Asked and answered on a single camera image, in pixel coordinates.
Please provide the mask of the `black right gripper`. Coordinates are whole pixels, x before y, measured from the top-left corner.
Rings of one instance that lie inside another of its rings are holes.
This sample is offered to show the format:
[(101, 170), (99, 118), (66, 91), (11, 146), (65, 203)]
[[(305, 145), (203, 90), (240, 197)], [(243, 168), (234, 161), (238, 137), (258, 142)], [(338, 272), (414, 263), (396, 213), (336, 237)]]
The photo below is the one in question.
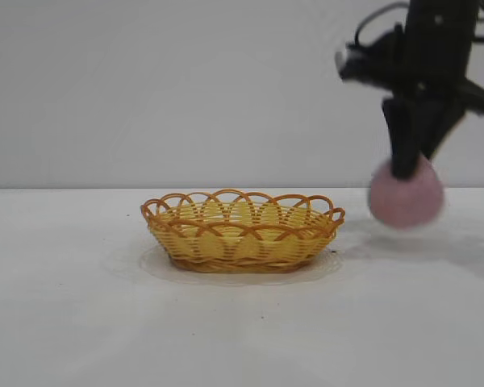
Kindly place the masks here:
[[(465, 111), (484, 115), (484, 87), (467, 78), (479, 1), (409, 1), (394, 96), (382, 101), (390, 138), (390, 171), (412, 178), (420, 152), (431, 160)], [(423, 106), (421, 142), (417, 110)]]

